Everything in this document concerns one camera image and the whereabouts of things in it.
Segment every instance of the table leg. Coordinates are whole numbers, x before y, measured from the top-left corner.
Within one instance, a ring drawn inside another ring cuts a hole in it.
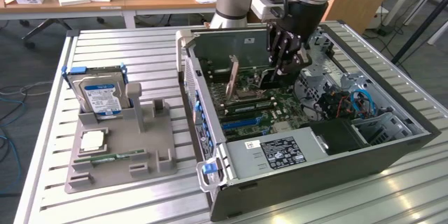
[[[440,29],[436,31],[433,36],[428,39],[428,44],[433,45],[439,39],[439,37],[443,35],[443,33],[448,30],[448,21],[447,23],[440,27]]]
[[[416,6],[413,7],[413,9],[412,9],[409,15],[407,16],[407,19],[404,20],[404,25],[405,25],[405,26],[411,23],[411,21],[412,21],[415,15],[416,15],[417,12],[420,11],[420,9],[421,9],[421,7],[424,6],[424,4],[427,3],[427,1],[428,1],[428,0],[420,0],[419,3],[416,4]]]
[[[135,10],[124,10],[123,17],[127,28],[135,28]]]
[[[399,10],[400,10],[403,4],[404,4],[404,1],[407,1],[407,0],[399,0],[397,3],[395,4],[395,6],[393,6],[391,12],[388,13],[388,15],[387,15],[387,17],[385,17],[384,22],[383,22],[383,25],[384,25],[384,26],[387,26],[387,25],[391,23],[391,21],[392,21],[395,15],[397,14],[397,12],[399,12]]]

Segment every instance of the blue cable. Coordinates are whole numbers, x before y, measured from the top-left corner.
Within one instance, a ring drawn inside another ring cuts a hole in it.
[[[376,115],[376,107],[375,107],[375,103],[373,103],[373,99],[371,97],[371,94],[369,92],[367,92],[365,90],[363,89],[357,89],[355,90],[351,95],[349,95],[349,101],[352,102],[352,105],[353,105],[353,108],[356,111],[360,111],[357,105],[356,105],[356,102],[355,102],[355,93],[359,92],[359,93],[363,93],[365,96],[367,96],[367,99],[369,100],[369,103],[372,105],[372,111],[373,111],[373,115]]]
[[[16,150],[16,145],[13,144],[13,142],[11,141],[9,138],[7,138],[5,136],[0,136],[3,139],[5,139],[9,144],[11,144],[11,147],[12,147],[12,151],[13,151],[13,156],[16,158],[16,162],[17,162],[17,177],[16,177],[16,180],[13,181],[13,183],[11,183],[1,191],[0,191],[0,195],[1,194],[5,194],[11,188],[13,188],[13,186],[16,186],[19,184],[19,181],[20,181],[20,177],[21,177],[21,167],[20,167],[20,160],[19,160],[19,154],[17,154],[17,150]]]
[[[20,103],[21,104],[21,113],[7,123],[4,124],[0,124],[0,127],[4,127],[7,125],[9,125],[15,120],[17,120],[25,113],[25,104],[21,102],[21,101],[17,101],[17,100],[8,100],[8,99],[4,99],[4,98],[0,98],[0,101],[3,102],[15,102],[15,103]]]

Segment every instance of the slotted metal tabletop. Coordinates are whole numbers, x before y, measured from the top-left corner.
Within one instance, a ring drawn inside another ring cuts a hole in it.
[[[219,223],[448,223],[448,111],[349,27],[325,24],[443,133],[380,174]],[[143,102],[165,97],[177,174],[75,194],[64,192],[79,103],[57,71],[16,224],[209,223],[176,73],[175,33],[185,28],[200,27],[81,31],[67,37],[59,63],[61,69],[63,65],[100,67],[123,62],[129,81],[141,83]],[[335,57],[347,71],[357,71],[337,49]]]

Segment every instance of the blue hard drive label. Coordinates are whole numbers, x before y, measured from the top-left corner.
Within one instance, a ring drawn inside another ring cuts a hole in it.
[[[275,170],[307,161],[293,139],[291,136],[260,143],[269,166]]]
[[[121,112],[120,99],[113,96],[113,84],[91,85],[84,87],[92,110],[99,115],[116,115]]]

